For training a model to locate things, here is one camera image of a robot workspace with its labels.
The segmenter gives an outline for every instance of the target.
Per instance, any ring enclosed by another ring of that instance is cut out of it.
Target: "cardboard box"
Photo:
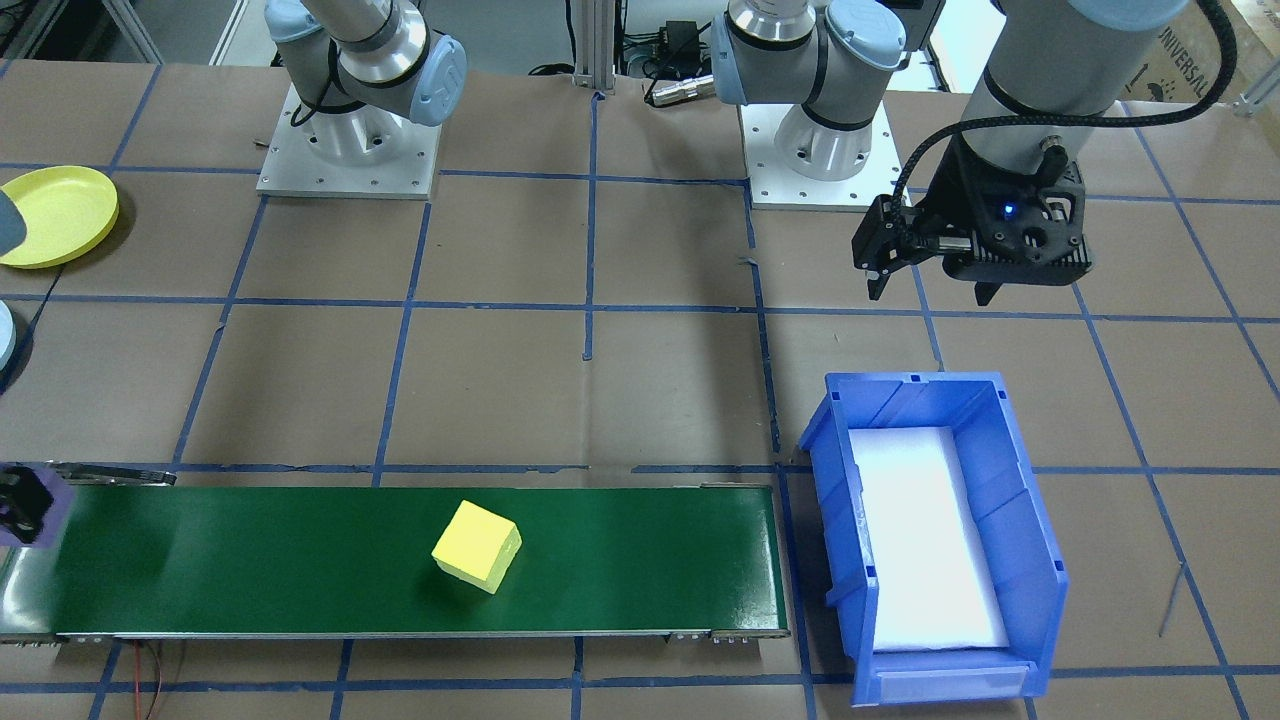
[[[1239,46],[1235,78],[1221,100],[1230,104],[1266,74],[1280,55],[1280,0],[1234,0],[1224,3],[1222,9],[1231,18]],[[1188,3],[1187,9],[1158,32],[1156,45],[1125,85],[1121,100],[1196,102],[1208,92],[1220,67],[1213,31],[1199,8]],[[1254,122],[1280,154],[1277,104],[1280,99],[1272,99]]]

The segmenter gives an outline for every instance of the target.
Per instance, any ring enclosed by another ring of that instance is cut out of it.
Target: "green conveyor belt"
[[[516,521],[497,596],[431,547],[458,502]],[[81,487],[0,573],[0,638],[786,634],[773,497],[644,489]]]

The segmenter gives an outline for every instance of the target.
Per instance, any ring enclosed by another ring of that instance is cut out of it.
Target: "yellow foam block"
[[[463,500],[431,557],[445,573],[493,594],[520,544],[515,523]]]

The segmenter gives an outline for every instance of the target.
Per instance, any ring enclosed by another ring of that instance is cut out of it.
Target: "table surface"
[[[0,64],[0,181],[87,164],[123,199],[88,256],[0,269],[28,337],[5,459],[183,487],[771,483],[795,637],[168,643],[161,717],[849,716],[795,441],[823,373],[940,366],[1004,374],[1071,591],[1047,697],[913,716],[1280,716],[1280,161],[1249,122],[1096,132],[1097,268],[979,309],[937,263],[868,302],[856,215],[751,209],[735,109],[654,110],[637,82],[472,73],[430,206],[262,200],[287,85]],[[965,101],[890,94],[900,154]],[[127,646],[0,659],[0,717],[132,715]]]

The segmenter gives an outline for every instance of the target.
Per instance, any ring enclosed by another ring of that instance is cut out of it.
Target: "blue plastic bin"
[[[1007,648],[879,652],[879,584],[851,429],[951,428],[969,510],[991,570]],[[827,375],[800,437],[813,459],[852,705],[1038,697],[1048,688],[1066,603],[1066,566],[997,373]]]

